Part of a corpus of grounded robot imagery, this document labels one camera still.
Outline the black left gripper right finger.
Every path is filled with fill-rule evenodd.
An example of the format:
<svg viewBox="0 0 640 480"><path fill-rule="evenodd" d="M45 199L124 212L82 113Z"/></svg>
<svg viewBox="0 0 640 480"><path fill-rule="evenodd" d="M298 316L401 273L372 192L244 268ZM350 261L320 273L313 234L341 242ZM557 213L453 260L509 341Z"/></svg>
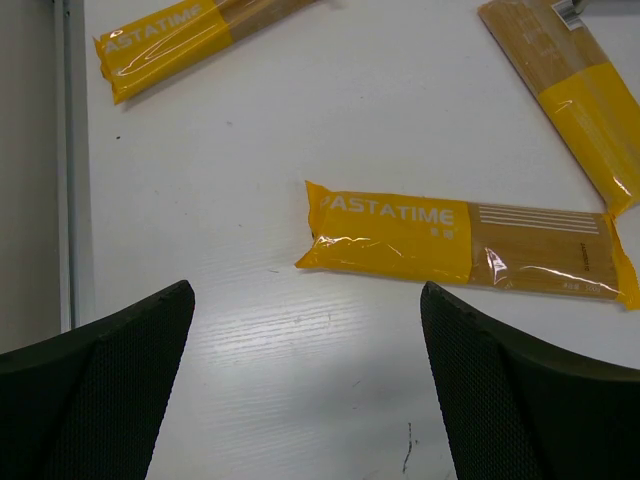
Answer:
<svg viewBox="0 0 640 480"><path fill-rule="evenodd" d="M434 282L420 310L458 478L638 478L638 370L545 342Z"/></svg>

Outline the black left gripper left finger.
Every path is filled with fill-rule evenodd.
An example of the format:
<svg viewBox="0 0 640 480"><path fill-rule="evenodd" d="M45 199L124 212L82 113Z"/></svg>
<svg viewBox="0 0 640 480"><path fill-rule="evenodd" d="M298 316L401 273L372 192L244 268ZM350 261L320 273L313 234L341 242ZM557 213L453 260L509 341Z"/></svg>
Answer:
<svg viewBox="0 0 640 480"><path fill-rule="evenodd" d="M3 354L2 478L145 478L194 310L181 280Z"/></svg>

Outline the yellow pasta bag with barcode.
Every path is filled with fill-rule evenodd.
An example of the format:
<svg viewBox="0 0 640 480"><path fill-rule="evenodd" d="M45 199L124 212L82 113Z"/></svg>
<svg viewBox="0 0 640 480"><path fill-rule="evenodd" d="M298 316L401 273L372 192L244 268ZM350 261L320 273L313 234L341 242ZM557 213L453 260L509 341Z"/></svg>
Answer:
<svg viewBox="0 0 640 480"><path fill-rule="evenodd" d="M639 105L571 1L490 1L478 15L610 214L639 203Z"/></svg>

